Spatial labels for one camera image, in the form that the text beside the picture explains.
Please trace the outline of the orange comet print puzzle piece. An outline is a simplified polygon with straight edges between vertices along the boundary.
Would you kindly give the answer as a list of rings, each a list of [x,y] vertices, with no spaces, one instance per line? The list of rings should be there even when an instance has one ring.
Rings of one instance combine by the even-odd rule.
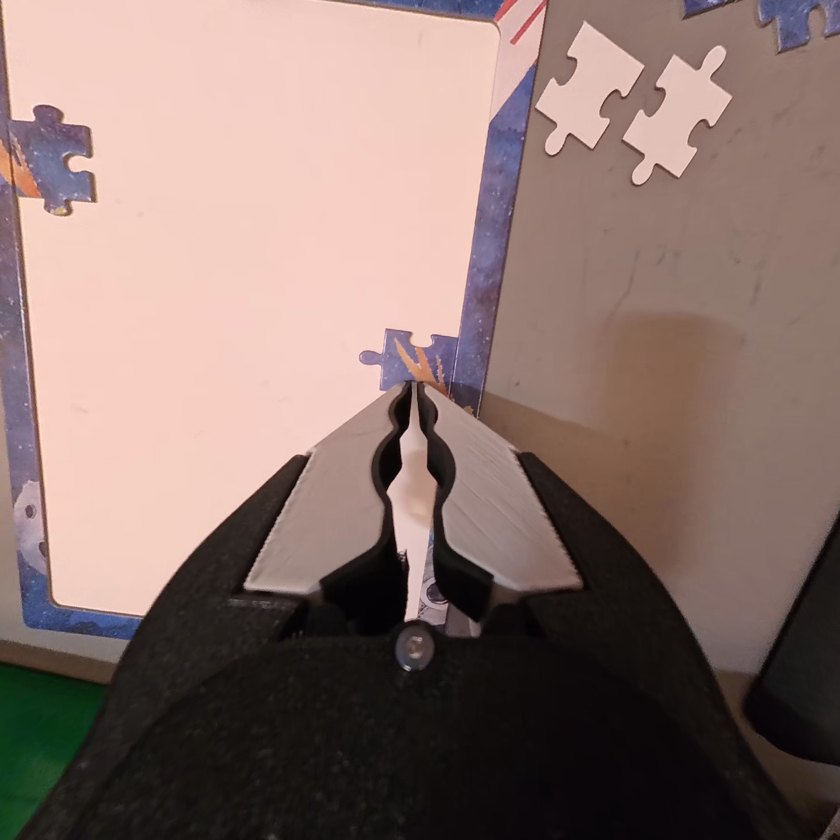
[[[364,350],[359,360],[380,368],[380,390],[386,392],[404,382],[421,382],[449,394],[455,367],[458,338],[433,334],[427,347],[417,346],[409,331],[386,329],[380,352]]]

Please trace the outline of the dark blue orange-marked puzzle piece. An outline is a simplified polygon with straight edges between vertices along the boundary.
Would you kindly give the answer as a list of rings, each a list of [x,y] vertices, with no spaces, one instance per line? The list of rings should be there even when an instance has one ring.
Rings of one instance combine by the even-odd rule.
[[[18,196],[44,201],[53,215],[71,214],[72,202],[93,203],[96,186],[89,171],[72,171],[73,156],[91,158],[91,131],[65,123],[58,108],[39,104],[30,121],[2,121],[1,180]]]

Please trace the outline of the white puzzle piece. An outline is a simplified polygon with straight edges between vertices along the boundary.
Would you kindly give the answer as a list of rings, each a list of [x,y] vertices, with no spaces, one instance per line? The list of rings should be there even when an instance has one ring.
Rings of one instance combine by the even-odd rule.
[[[534,108],[554,122],[544,150],[558,154],[572,135],[594,149],[610,120],[601,115],[604,101],[614,92],[625,98],[644,70],[644,63],[583,22],[568,50],[576,62],[566,83],[551,78]]]
[[[671,57],[655,84],[665,99],[651,116],[639,110],[623,136],[643,156],[631,175],[633,184],[646,183],[657,165],[675,177],[683,174],[697,152],[688,144],[691,131],[700,121],[714,126],[732,99],[711,79],[726,56],[724,46],[714,46],[699,69]]]

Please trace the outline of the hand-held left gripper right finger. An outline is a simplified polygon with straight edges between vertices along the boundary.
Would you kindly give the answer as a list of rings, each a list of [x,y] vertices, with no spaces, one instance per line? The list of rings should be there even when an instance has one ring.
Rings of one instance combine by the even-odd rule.
[[[501,604],[583,589],[519,452],[430,385],[417,385],[417,409],[437,482],[433,560],[444,598],[484,622]]]

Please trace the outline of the white puzzle tray blue rim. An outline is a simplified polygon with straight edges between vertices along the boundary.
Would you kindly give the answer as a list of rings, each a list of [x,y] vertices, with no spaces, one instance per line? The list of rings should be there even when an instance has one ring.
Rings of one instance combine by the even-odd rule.
[[[3,120],[97,199],[3,185],[22,617],[128,639],[240,501],[380,391],[386,329],[487,379],[547,2],[2,2]]]

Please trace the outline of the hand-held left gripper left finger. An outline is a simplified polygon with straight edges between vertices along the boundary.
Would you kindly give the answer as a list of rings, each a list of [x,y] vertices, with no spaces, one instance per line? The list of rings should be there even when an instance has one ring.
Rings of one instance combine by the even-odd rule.
[[[247,592],[338,592],[352,563],[401,571],[387,490],[401,471],[412,386],[394,385],[318,442],[245,579]]]

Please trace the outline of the green plastic bin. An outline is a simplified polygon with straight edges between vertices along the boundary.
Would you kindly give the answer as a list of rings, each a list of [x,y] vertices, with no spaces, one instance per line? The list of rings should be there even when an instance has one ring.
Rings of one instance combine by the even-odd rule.
[[[1,838],[15,838],[96,717],[105,686],[1,665]]]

